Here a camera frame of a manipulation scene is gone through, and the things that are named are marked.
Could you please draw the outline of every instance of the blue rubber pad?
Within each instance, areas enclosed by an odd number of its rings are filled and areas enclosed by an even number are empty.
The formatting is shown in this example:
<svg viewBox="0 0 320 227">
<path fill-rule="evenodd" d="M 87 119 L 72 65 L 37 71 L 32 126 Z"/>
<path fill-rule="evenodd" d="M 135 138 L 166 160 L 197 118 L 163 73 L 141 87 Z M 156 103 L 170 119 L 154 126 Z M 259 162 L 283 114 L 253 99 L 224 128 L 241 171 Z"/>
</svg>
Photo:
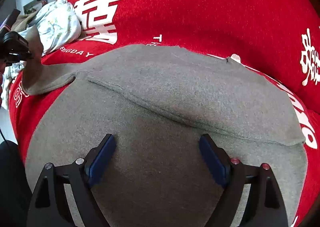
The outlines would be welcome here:
<svg viewBox="0 0 320 227">
<path fill-rule="evenodd" d="M 100 150 L 100 152 L 98 153 L 98 155 L 96 156 L 93 163 L 90 165 L 88 172 L 86 172 L 89 177 L 88 184 L 90 188 L 100 182 L 101 177 L 105 171 L 105 167 L 110 161 L 115 149 L 116 141 L 113 135 L 111 135 L 102 147 L 102 149 Z"/>
<path fill-rule="evenodd" d="M 226 168 L 212 150 L 207 139 L 203 136 L 200 138 L 199 148 L 215 182 L 225 188 L 228 183 L 227 177 L 229 172 L 226 172 Z"/>
</svg>

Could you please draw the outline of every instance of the gray garment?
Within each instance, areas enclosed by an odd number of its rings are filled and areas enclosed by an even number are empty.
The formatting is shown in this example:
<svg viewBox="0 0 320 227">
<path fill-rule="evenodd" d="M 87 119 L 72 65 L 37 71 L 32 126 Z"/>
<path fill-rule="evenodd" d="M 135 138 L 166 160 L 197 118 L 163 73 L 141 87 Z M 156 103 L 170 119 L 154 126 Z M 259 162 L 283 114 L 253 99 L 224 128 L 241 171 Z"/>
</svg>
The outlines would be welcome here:
<svg viewBox="0 0 320 227">
<path fill-rule="evenodd" d="M 40 94 L 68 82 L 33 134 L 31 189 L 45 163 L 71 163 L 111 133 L 117 149 L 93 188 L 109 223 L 204 226 L 222 193 L 198 149 L 209 133 L 230 157 L 272 166 L 293 220 L 306 174 L 304 136 L 287 94 L 264 77 L 230 58 L 132 45 L 82 64 L 45 66 L 24 90 Z"/>
</svg>

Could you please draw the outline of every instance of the red bedding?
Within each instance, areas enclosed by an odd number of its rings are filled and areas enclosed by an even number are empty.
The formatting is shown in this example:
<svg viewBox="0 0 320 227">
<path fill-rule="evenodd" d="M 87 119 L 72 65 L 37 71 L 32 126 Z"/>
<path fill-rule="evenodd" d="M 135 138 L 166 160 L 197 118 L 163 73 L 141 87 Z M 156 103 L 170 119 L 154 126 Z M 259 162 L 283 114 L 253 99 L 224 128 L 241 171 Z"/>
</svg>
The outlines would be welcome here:
<svg viewBox="0 0 320 227">
<path fill-rule="evenodd" d="M 320 166 L 313 163 L 320 157 L 320 21 L 308 0 L 68 1 L 83 37 L 44 57 L 44 64 L 81 63 L 129 44 L 179 45 L 223 58 L 236 53 L 242 64 L 281 81 L 267 77 L 288 93 L 306 137 L 308 172 L 296 225 L 303 219 L 320 190 Z M 20 82 L 21 74 L 11 88 L 9 107 L 25 159 L 38 122 L 65 87 L 28 96 Z"/>
</svg>

